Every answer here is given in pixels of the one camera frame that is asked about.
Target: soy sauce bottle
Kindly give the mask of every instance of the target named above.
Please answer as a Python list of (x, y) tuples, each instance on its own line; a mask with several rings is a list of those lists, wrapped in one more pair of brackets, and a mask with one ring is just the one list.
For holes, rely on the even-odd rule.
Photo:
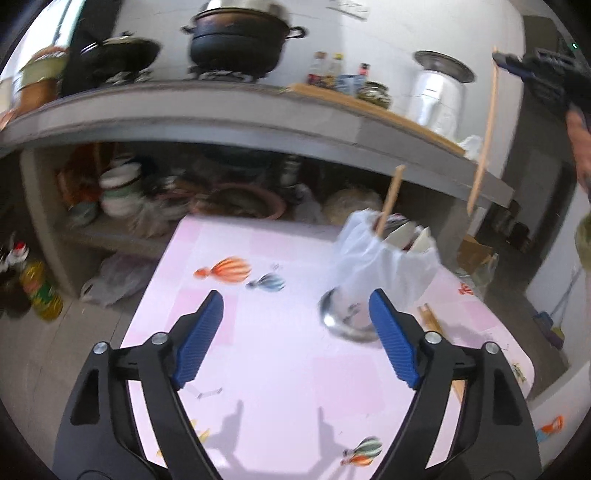
[(31, 302), (22, 289), (18, 273), (8, 265), (8, 250), (0, 248), (0, 307), (12, 319), (24, 317)]

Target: stainless steel pot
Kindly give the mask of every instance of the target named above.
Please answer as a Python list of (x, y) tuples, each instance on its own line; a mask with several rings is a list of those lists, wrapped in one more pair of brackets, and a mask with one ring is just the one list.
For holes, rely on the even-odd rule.
[(465, 83), (476, 80), (462, 62), (435, 51), (418, 51), (424, 70), (415, 80), (406, 117), (448, 140), (455, 141), (466, 96)]

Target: screw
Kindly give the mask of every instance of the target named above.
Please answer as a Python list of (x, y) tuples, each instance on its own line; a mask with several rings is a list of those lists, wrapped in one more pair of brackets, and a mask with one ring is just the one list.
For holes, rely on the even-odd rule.
[(109, 345), (106, 342), (99, 342), (92, 348), (92, 351), (97, 355), (100, 355), (102, 353), (105, 353), (108, 347)]
[(439, 335), (437, 332), (427, 332), (425, 334), (425, 340), (427, 343), (437, 345), (438, 343), (441, 343), (441, 335)]
[(491, 353), (492, 355), (496, 355), (499, 353), (499, 346), (495, 342), (487, 342), (484, 346), (487, 352)]
[(155, 333), (152, 335), (152, 343), (154, 345), (162, 345), (163, 343), (166, 343), (167, 340), (168, 340), (168, 334), (166, 334), (164, 332)]

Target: pot lid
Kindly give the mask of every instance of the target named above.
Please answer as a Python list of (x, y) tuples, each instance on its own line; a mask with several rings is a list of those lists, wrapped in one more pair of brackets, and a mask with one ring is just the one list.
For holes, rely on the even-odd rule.
[(473, 83), (476, 75), (461, 61), (436, 51), (419, 50), (414, 53), (414, 59), (419, 62), (425, 70), (444, 73), (458, 82)]
[(198, 17), (211, 10), (219, 8), (243, 8), (247, 10), (256, 10), (259, 12), (277, 17), (279, 20), (290, 24), (290, 13), (283, 5), (275, 0), (210, 0), (201, 8)]
[(91, 43), (87, 47), (83, 48), (81, 53), (87, 52), (89, 50), (93, 50), (96, 47), (100, 47), (103, 45), (120, 45), (120, 44), (141, 44), (141, 43), (148, 43), (157, 46), (158, 48), (162, 48), (162, 45), (157, 41), (150, 40), (149, 38), (142, 38), (136, 37), (133, 33), (130, 32), (123, 32), (119, 37), (107, 38), (102, 42), (95, 42)]

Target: condiment bottle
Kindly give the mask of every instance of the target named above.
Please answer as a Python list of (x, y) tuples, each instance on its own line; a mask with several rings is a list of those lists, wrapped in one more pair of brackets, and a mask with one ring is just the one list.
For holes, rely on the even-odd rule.
[(25, 242), (15, 245), (8, 255), (8, 263), (18, 273), (22, 289), (37, 315), (47, 321), (58, 318), (64, 302), (47, 279), (43, 262), (29, 257), (29, 248)]
[(322, 79), (323, 86), (334, 90), (336, 87), (336, 79), (343, 73), (343, 54), (335, 53), (333, 61)]
[(17, 272), (8, 265), (8, 250), (0, 248), (0, 307), (12, 319), (19, 319), (31, 309), (31, 302), (18, 281)]
[(359, 93), (369, 76), (369, 63), (362, 63), (359, 66), (359, 73), (353, 81), (353, 88), (355, 89), (355, 96)]
[(318, 85), (322, 81), (326, 68), (326, 52), (317, 51), (314, 53), (314, 62), (308, 72), (308, 85)]

